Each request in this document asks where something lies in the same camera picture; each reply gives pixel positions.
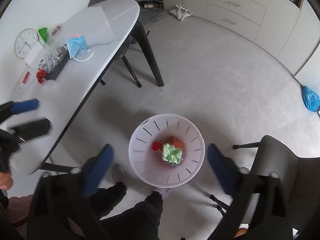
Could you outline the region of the person's left hand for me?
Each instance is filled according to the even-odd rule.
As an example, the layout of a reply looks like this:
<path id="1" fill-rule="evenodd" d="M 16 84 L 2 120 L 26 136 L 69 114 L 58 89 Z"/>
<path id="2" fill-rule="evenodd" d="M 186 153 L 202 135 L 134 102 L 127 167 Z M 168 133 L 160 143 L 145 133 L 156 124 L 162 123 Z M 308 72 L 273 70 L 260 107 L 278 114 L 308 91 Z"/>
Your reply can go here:
<path id="1" fill-rule="evenodd" d="M 1 190 L 9 190 L 13 186 L 13 179 L 11 172 L 0 173 L 0 189 Z"/>

